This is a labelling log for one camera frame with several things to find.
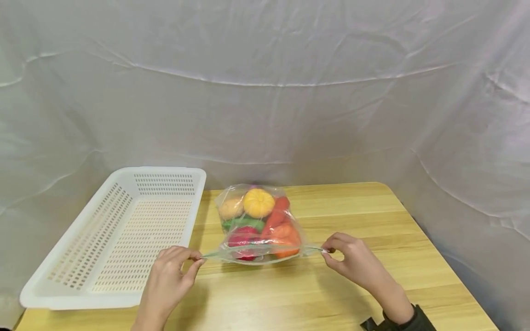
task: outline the hand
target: hand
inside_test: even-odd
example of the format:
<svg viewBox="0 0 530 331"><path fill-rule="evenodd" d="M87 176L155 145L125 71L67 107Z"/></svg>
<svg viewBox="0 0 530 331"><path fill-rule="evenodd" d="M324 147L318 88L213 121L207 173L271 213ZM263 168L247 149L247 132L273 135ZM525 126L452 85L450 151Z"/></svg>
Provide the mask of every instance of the hand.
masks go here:
<svg viewBox="0 0 530 331"><path fill-rule="evenodd" d="M199 268L206 260L201 253L173 246L160 251L147 279L133 331L158 331L164 328L171 312L195 283ZM182 265L195 260L186 274Z"/></svg>
<svg viewBox="0 0 530 331"><path fill-rule="evenodd" d="M322 255L329 268L370 292L390 320L404 324L414 316L405 291L364 241L337 232L326 240L322 248L328 251L337 249L343 253L343 261L335 260L328 253Z"/></svg>

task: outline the green pepper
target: green pepper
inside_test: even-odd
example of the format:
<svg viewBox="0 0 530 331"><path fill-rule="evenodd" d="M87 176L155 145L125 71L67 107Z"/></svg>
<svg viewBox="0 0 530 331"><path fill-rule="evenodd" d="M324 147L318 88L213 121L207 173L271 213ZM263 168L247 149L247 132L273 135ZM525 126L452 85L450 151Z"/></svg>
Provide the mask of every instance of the green pepper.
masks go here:
<svg viewBox="0 0 530 331"><path fill-rule="evenodd" d="M253 227L256 229L259 233L263 231L263 228L265 226L265 223L259 219L254 219L250 217L240 217L240 218L233 218L230 221L226 221L222 224L223 230L226 232L230 231L232 227L238 227L242 228L245 226Z"/></svg>

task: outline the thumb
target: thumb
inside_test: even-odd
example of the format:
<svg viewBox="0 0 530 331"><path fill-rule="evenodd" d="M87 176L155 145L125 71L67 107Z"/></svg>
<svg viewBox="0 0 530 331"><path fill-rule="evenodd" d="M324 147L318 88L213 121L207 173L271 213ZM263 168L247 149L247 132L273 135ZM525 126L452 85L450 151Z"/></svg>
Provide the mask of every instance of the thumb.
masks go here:
<svg viewBox="0 0 530 331"><path fill-rule="evenodd" d="M197 273L199 272L199 269L205 263L206 263L206 260L203 258L195 261L192 265L190 265L190 268L188 269L188 272L186 273L184 277L188 278L190 281L195 281L195 277L197 277Z"/></svg>
<svg viewBox="0 0 530 331"><path fill-rule="evenodd" d="M326 262L326 265L335 270L335 271L339 271L339 268L340 268L340 262L335 260L333 257L331 257L331 255L329 255L328 253L322 253L322 257L324 257L324 261Z"/></svg>

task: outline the yellow pumpkin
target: yellow pumpkin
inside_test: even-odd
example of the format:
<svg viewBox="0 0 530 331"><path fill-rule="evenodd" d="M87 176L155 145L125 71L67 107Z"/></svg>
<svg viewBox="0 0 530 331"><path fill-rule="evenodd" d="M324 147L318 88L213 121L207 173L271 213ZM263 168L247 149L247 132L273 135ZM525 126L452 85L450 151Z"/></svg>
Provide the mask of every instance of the yellow pumpkin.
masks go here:
<svg viewBox="0 0 530 331"><path fill-rule="evenodd" d="M263 189L251 189L245 194L243 207L245 212L253 218L264 218L274 208L274 198Z"/></svg>
<svg viewBox="0 0 530 331"><path fill-rule="evenodd" d="M219 216L224 220L233 219L243 214L243 199L232 198L223 201L219 208Z"/></svg>

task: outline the black sleeve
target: black sleeve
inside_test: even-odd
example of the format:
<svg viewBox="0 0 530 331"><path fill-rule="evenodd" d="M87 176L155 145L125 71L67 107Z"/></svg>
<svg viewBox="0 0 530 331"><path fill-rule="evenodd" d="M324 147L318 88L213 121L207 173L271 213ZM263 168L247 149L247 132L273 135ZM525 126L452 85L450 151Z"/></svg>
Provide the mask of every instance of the black sleeve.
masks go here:
<svg viewBox="0 0 530 331"><path fill-rule="evenodd" d="M405 324L399 325L392 322L383 312L383 316L385 317L384 322L376 325L374 320L370 318L362 323L361 327L366 331L436 331L423 310L421 310L420 306L413 307L414 316L412 316L412 319Z"/></svg>

